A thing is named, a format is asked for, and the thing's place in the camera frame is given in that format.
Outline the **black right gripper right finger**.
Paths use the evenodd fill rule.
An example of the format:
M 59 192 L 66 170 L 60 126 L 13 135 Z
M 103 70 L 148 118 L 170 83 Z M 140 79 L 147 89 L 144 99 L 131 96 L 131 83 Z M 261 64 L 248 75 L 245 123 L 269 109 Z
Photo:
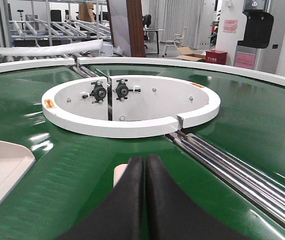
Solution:
M 175 182 L 156 154 L 146 158 L 145 197 L 152 240 L 245 240 L 197 205 Z

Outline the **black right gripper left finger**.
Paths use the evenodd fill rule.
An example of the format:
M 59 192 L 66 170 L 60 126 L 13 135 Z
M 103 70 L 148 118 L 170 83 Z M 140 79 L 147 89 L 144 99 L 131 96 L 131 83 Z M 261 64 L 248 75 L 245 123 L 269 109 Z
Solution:
M 111 193 L 58 240 L 139 240 L 144 201 L 144 160 L 129 159 Z

